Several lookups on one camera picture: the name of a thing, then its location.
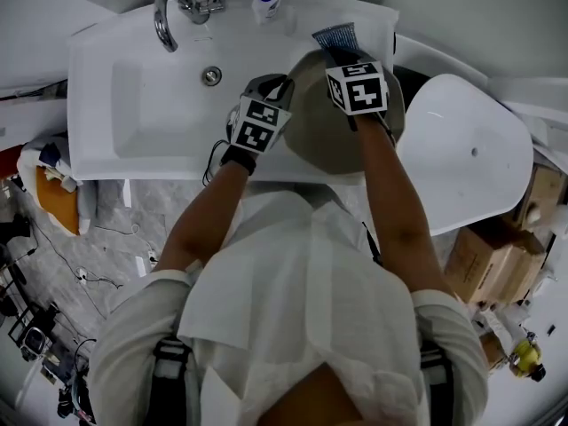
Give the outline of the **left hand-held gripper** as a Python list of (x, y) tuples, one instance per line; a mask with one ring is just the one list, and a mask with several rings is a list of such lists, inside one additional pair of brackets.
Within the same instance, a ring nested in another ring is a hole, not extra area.
[[(272, 105), (264, 101), (273, 90)], [(261, 75), (251, 79), (232, 123), (230, 144), (256, 154), (269, 151), (283, 133), (292, 114), (279, 107), (289, 107), (295, 82), (286, 75)]]

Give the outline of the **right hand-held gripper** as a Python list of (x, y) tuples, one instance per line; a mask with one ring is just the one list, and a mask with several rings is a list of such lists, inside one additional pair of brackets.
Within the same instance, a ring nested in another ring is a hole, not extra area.
[(379, 61), (359, 50), (326, 50), (324, 57), (330, 98), (346, 115), (387, 109), (388, 86)]

